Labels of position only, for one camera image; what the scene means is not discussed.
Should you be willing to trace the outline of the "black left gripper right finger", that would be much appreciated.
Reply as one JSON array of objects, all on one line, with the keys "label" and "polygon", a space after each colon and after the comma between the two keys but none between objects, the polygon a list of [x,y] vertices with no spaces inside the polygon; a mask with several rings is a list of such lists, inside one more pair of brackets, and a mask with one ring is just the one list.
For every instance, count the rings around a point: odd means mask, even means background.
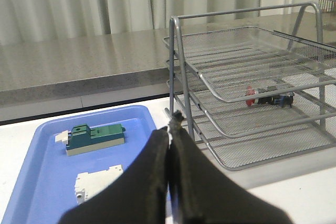
[{"label": "black left gripper right finger", "polygon": [[281,209],[261,200],[225,176],[196,146],[172,114],[169,132],[169,187],[178,223],[291,223]]}]

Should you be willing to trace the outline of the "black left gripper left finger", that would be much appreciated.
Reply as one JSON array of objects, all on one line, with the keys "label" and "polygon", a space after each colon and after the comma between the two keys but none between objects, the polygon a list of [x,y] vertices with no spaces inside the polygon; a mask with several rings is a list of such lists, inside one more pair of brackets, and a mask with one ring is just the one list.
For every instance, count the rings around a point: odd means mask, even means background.
[{"label": "black left gripper left finger", "polygon": [[152,131],[111,185],[64,213],[59,223],[165,223],[168,150],[167,127]]}]

